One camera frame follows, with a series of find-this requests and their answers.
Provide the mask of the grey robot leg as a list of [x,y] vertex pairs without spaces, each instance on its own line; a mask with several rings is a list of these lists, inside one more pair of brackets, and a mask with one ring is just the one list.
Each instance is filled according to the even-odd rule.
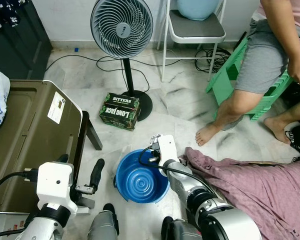
[[114,206],[107,203],[92,221],[88,240],[118,240],[120,226]]
[[201,232],[184,219],[163,218],[160,240],[203,240]]

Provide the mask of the grey right robot leg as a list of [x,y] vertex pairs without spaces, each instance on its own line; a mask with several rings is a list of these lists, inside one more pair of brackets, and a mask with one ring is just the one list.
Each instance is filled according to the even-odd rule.
[[163,218],[160,240],[203,240],[201,232],[184,219]]

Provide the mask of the dark floral hanging cloth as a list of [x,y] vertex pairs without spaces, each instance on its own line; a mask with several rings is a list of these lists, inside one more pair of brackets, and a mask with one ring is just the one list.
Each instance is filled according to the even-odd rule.
[[0,29],[19,25],[21,19],[17,11],[29,2],[30,0],[0,0]]

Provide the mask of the green plastic stool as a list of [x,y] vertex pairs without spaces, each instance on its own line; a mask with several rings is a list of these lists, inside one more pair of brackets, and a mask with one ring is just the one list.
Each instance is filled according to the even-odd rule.
[[[214,98],[219,105],[233,93],[233,83],[236,82],[239,70],[242,68],[247,45],[248,40],[246,37],[242,38],[230,57],[228,57],[223,66],[221,66],[220,70],[212,76],[212,79],[205,89],[207,93],[213,91]],[[258,105],[247,113],[250,120],[252,122],[256,122],[260,117],[266,114],[285,89],[294,82],[293,78],[288,75],[288,72],[286,70],[283,71],[280,78],[278,78],[278,80],[269,87]]]

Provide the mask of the green black bitters carton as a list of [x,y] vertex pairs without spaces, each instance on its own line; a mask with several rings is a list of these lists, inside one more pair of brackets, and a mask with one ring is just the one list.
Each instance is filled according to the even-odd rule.
[[133,131],[139,116],[140,100],[125,94],[107,93],[99,110],[99,118],[106,124]]

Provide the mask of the grey left robot leg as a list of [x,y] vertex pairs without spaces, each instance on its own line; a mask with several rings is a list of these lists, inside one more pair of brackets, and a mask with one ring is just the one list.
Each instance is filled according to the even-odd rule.
[[92,221],[88,240],[118,240],[120,226],[114,206],[107,203]]

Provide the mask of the purple cartoon print blanket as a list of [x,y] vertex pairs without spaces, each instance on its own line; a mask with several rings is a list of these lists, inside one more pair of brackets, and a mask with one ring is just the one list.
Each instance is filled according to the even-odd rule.
[[300,160],[217,161],[186,147],[183,158],[233,206],[255,221],[264,240],[300,240]]

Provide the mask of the person in grey shorts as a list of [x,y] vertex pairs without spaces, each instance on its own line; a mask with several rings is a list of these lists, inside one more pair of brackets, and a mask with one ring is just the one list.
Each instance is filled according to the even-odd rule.
[[284,70],[300,85],[300,0],[260,0],[247,39],[234,90],[196,133],[198,146],[254,109]]

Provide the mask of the light blue plastic basin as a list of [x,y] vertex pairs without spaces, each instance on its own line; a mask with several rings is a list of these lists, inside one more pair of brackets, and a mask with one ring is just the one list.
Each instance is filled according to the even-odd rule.
[[178,12],[187,19],[204,21],[217,10],[221,0],[176,0]]

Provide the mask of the dark blue plastic basin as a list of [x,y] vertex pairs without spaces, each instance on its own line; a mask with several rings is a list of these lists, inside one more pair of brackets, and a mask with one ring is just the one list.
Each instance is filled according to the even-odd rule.
[[170,190],[168,178],[159,169],[143,165],[152,157],[150,150],[134,150],[118,163],[113,186],[125,201],[158,203]]

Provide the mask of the dark wardrobe cabinet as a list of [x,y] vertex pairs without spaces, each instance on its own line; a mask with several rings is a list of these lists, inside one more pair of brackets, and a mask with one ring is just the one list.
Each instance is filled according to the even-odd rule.
[[44,78],[52,44],[34,3],[17,11],[20,23],[0,27],[0,72],[11,80]]

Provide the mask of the white folding chair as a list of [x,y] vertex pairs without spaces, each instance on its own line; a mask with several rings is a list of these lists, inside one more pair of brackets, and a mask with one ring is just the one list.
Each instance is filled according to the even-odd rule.
[[[191,20],[180,14],[176,7],[176,0],[164,0],[163,21],[163,62],[161,67],[161,80],[166,75],[166,60],[210,60],[208,68],[208,80],[214,74],[218,45],[226,38],[223,28],[223,16],[227,0],[220,0],[217,10],[205,20]],[[212,44],[210,56],[168,57],[168,39],[177,44]]]

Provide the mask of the white sticker label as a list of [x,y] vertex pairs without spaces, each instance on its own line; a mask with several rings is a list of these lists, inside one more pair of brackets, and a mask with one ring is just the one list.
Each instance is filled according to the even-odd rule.
[[59,125],[63,117],[65,104],[66,99],[61,96],[59,92],[54,92],[51,105],[47,112],[47,118]]

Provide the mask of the grey standing fan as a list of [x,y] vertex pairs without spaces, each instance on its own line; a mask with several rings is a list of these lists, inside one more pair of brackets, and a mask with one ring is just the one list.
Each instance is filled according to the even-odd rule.
[[123,94],[140,101],[139,121],[153,109],[150,96],[136,90],[131,58],[143,52],[153,35],[153,16],[144,0],[96,0],[90,17],[93,39],[104,53],[121,61],[127,91]]

